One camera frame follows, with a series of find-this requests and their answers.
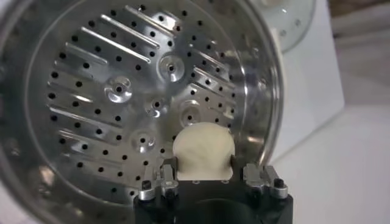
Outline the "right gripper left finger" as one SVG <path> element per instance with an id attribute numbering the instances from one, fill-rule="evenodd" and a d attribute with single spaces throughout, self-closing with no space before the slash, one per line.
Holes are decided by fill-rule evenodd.
<path id="1" fill-rule="evenodd" d="M 151 201 L 157 195 L 167 200 L 175 198 L 179 186 L 177 165 L 177 158 L 173 156 L 165 159 L 159 166 L 147 166 L 138 191 L 139 200 Z"/>

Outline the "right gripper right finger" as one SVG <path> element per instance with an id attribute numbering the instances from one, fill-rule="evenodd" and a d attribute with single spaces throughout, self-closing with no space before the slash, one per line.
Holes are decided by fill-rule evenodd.
<path id="1" fill-rule="evenodd" d="M 287 199 L 288 187 L 273 166 L 247 163 L 242 158 L 232 155 L 230 167 L 232 168 L 230 181 L 240 181 L 261 194 L 268 191 L 272 197 L 278 200 Z"/>

